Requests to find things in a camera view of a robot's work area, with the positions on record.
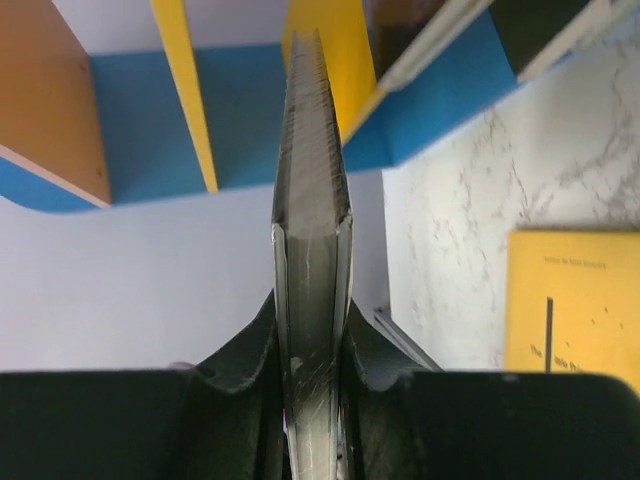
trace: marble wall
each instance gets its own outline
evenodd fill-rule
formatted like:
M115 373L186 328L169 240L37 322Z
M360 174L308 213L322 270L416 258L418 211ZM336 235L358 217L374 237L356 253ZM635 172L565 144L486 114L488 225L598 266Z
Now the marble wall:
M511 230L640 229L640 16L384 189L394 320L444 368L500 368Z

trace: book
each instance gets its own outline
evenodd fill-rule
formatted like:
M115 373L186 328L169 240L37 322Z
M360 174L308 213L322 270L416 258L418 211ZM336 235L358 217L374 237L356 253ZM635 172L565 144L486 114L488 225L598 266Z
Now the book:
M508 255L505 368L640 392L640 234L513 232Z

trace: yellow book cover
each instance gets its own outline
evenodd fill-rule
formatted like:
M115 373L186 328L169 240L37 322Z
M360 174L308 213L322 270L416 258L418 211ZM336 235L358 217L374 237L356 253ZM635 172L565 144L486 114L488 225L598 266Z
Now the yellow book cover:
M505 367L604 373L640 392L640 234L512 232Z

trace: yellow shelf panel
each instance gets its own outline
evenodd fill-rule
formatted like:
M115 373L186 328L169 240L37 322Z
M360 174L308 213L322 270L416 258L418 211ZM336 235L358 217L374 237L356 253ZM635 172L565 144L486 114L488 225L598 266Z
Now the yellow shelf panel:
M183 0L151 0L180 103L209 192L218 191L207 118L204 113L189 22Z

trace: black object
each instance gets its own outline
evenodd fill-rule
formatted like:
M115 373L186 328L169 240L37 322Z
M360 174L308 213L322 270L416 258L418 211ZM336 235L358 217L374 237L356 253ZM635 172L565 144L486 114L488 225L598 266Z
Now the black object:
M0 375L2 479L290 478L272 295L187 372ZM593 375L434 373L351 305L350 479L640 478L640 402Z
M590 2L495 0L489 11L514 73L520 75Z

